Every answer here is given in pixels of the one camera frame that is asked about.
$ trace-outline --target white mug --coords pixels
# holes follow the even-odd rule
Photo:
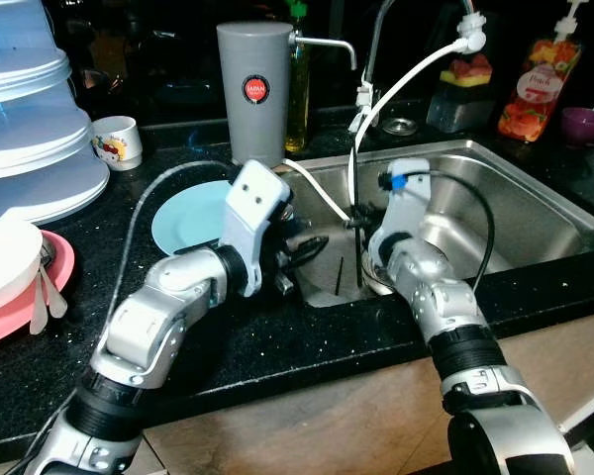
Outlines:
[[[137,121],[132,117],[105,117],[93,122],[92,127],[95,151],[110,168],[130,170],[141,164],[143,146]]]

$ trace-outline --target granite countertop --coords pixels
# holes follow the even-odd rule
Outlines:
[[[347,153],[350,137],[333,111],[305,152],[293,158]],[[76,267],[62,292],[67,316],[38,336],[23,328],[0,341],[0,461],[19,457],[31,436],[72,389],[102,329],[127,225],[149,183],[189,160],[228,161],[224,121],[143,130],[146,154],[135,170],[113,172],[103,195],[84,210],[42,226],[68,239]],[[569,150],[555,140],[523,144],[494,134],[445,135],[429,127],[410,138],[376,132],[363,150],[472,138],[509,159],[594,215],[594,148]],[[194,184],[223,178],[223,168],[192,168],[146,201],[121,298],[141,285],[164,254],[151,239],[157,208]],[[594,252],[486,276],[480,308],[499,336],[594,314]],[[188,333],[164,387],[148,394],[148,424],[158,425],[424,357],[409,308],[396,296],[315,309],[297,296],[263,293],[212,310]]]

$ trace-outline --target red logo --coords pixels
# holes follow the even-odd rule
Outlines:
[[[249,76],[242,85],[242,92],[252,104],[261,104],[268,97],[268,81],[262,76]]]

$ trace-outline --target light blue plate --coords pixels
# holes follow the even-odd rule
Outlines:
[[[219,238],[225,220],[228,181],[208,181],[169,198],[151,222],[151,236],[166,254]]]

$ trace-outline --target purple cup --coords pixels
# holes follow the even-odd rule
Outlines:
[[[566,107],[562,112],[561,131],[569,146],[594,146],[594,111],[584,107]]]

